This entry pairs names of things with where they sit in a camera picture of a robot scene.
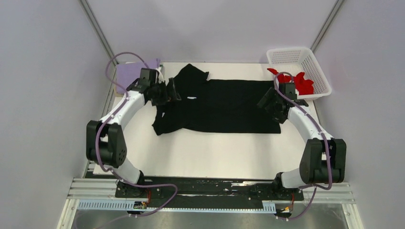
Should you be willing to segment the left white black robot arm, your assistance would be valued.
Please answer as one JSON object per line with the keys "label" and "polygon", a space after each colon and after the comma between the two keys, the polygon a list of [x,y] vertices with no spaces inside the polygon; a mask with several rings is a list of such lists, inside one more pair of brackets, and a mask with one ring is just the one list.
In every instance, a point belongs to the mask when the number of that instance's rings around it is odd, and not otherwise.
{"label": "left white black robot arm", "polygon": [[161,70],[161,66],[141,68],[139,77],[125,88],[125,95],[117,106],[86,126],[86,158],[127,183],[128,191],[135,197],[145,194],[146,184],[142,171],[127,159],[124,129],[147,102],[158,106],[181,100],[174,79],[165,80]]}

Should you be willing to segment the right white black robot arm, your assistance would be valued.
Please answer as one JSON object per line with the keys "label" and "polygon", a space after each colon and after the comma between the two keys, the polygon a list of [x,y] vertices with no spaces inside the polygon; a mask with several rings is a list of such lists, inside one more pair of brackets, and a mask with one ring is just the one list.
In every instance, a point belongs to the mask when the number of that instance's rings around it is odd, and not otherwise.
{"label": "right white black robot arm", "polygon": [[305,142],[298,168],[280,172],[273,185],[273,194],[285,199],[292,188],[319,187],[330,190],[345,176],[347,145],[343,139],[329,134],[310,114],[305,100],[297,98],[292,83],[275,84],[257,103],[258,108],[270,113],[274,121],[290,121]]}

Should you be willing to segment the black t shirt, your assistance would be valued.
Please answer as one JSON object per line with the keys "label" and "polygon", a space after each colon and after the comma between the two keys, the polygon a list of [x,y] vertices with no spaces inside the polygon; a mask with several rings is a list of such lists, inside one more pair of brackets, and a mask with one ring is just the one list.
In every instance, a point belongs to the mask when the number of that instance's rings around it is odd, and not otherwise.
{"label": "black t shirt", "polygon": [[179,129],[206,133],[280,134],[281,128],[257,103],[272,81],[209,79],[192,64],[174,77],[181,100],[157,106],[156,135]]}

